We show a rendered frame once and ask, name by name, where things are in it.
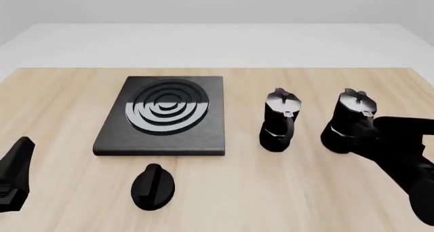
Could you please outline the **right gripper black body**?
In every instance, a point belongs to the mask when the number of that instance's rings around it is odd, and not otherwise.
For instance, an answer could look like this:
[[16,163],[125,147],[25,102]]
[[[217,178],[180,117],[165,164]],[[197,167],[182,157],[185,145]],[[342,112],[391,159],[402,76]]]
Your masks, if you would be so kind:
[[434,163],[416,154],[412,164],[411,207],[423,223],[434,227]]

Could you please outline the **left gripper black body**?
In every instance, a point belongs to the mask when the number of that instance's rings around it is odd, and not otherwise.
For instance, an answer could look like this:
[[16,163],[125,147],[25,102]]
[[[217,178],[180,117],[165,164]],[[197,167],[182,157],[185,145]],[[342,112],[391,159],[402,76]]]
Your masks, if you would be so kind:
[[29,185],[0,180],[0,213],[20,211],[29,193]]

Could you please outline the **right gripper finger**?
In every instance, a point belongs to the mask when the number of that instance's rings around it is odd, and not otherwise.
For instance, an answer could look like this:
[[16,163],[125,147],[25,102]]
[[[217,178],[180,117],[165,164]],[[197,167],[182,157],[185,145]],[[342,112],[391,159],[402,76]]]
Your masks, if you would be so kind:
[[405,192],[420,179],[421,138],[392,138],[367,144],[359,154],[375,162]]
[[434,119],[415,117],[377,117],[374,127],[381,138],[422,144],[423,136],[434,136]]

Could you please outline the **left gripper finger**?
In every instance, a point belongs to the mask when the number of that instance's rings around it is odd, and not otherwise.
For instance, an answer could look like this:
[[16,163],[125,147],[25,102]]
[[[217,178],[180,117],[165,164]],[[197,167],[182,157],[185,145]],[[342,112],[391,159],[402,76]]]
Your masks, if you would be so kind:
[[29,170],[35,143],[28,137],[19,138],[0,160],[0,185],[30,191]]

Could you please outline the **large black moka pot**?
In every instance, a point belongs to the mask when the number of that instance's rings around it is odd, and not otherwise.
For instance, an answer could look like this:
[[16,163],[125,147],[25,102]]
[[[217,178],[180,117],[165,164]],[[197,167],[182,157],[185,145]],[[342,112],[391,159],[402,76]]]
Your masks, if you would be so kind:
[[376,112],[376,102],[364,91],[344,89],[321,134],[323,146],[331,152],[347,154],[374,140],[378,135],[373,124]]

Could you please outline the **flat black stove plate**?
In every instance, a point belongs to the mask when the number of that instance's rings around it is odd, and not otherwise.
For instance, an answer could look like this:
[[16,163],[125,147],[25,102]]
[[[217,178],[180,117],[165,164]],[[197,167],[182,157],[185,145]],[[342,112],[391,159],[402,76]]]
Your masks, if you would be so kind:
[[223,78],[127,77],[93,152],[97,156],[224,156]]

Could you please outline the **small black moka pot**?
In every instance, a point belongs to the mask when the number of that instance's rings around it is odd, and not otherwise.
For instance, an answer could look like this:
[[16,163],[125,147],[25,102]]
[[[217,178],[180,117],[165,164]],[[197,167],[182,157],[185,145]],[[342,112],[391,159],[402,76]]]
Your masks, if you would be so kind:
[[294,135],[294,122],[301,100],[293,93],[276,88],[264,104],[264,121],[259,133],[260,144],[270,152],[284,152]]

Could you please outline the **round black stove knob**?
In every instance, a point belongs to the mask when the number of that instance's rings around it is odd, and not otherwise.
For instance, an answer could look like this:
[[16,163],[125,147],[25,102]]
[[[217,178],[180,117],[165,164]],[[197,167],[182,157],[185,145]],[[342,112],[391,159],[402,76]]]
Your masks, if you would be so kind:
[[133,181],[131,197],[140,209],[155,211],[167,205],[174,192],[173,176],[159,164],[151,163]]

